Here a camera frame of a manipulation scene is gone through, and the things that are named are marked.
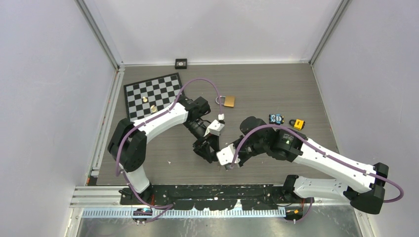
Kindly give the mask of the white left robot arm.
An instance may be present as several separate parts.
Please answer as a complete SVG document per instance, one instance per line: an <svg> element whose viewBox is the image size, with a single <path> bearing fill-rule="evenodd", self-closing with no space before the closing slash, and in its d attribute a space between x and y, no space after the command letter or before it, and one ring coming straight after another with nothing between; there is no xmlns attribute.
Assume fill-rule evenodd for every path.
<svg viewBox="0 0 419 237"><path fill-rule="evenodd" d="M191 100L180 96L167 108L146 118L119 121L107 150L117 163L116 172L122 173L132 185L135 201L147 204L152 196L149 189L151 183L143 167L148 143L174 126L183 125L196 138L192 145L196 155L208 163L217 161L216 153L220 150L219 137L225 116L219 112L213 122L203 120L202 117L210 112L209 103L203 97Z"/></svg>

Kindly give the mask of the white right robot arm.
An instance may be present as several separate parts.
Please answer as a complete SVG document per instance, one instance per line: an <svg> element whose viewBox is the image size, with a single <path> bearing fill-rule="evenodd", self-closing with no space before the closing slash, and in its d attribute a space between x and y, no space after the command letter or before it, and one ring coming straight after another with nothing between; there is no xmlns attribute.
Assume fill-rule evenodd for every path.
<svg viewBox="0 0 419 237"><path fill-rule="evenodd" d="M348 202L355 209L379 214L384 204L385 183L389 167L353 161L328 150L304 134L287 127L266 124L256 117L246 118L240 125L242 136L229 144L227 164L244 163L266 154L271 158L314 168L330 176L311 179L288 175L282 186L287 202L298 199L326 198Z"/></svg>

